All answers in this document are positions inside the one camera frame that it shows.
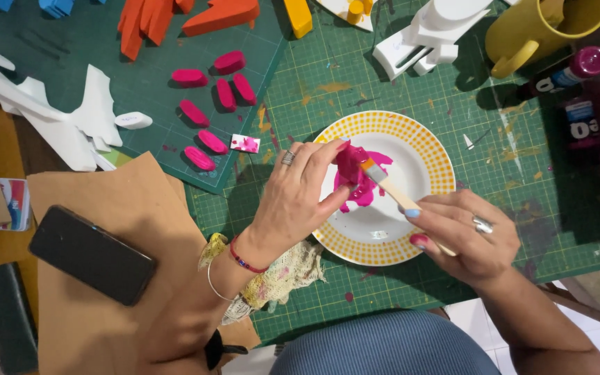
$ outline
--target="black phone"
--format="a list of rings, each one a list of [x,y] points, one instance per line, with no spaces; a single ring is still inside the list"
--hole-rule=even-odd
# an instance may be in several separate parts
[[[52,206],[29,251],[124,306],[140,299],[156,261],[62,206]]]

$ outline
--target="yellow foam piece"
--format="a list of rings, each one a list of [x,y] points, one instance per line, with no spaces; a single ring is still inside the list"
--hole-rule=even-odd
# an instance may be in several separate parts
[[[291,27],[296,38],[300,39],[305,36],[311,29],[311,13],[307,0],[284,0],[286,5],[286,13],[289,14]]]

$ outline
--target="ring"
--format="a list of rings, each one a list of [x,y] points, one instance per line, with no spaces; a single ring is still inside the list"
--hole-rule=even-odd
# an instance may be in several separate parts
[[[492,223],[488,222],[486,219],[483,219],[480,216],[474,215],[471,219],[474,223],[476,223],[476,232],[492,234]]]
[[[292,151],[286,151],[284,157],[281,158],[281,163],[290,166],[293,163],[293,159],[295,159],[295,154]]]

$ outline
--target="light blue nail polish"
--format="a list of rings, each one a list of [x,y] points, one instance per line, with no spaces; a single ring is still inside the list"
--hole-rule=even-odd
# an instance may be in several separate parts
[[[421,215],[421,210],[420,209],[408,209],[406,211],[404,211],[404,215],[406,217],[419,217]]]

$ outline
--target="label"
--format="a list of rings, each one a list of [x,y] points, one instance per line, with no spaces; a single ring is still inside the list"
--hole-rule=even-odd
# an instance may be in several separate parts
[[[550,77],[539,80],[535,88],[539,93],[556,93],[582,81],[585,81],[585,79],[576,76],[571,71],[571,67],[566,67]]]
[[[591,101],[566,106],[569,120],[569,149],[584,149],[600,144],[599,123]]]

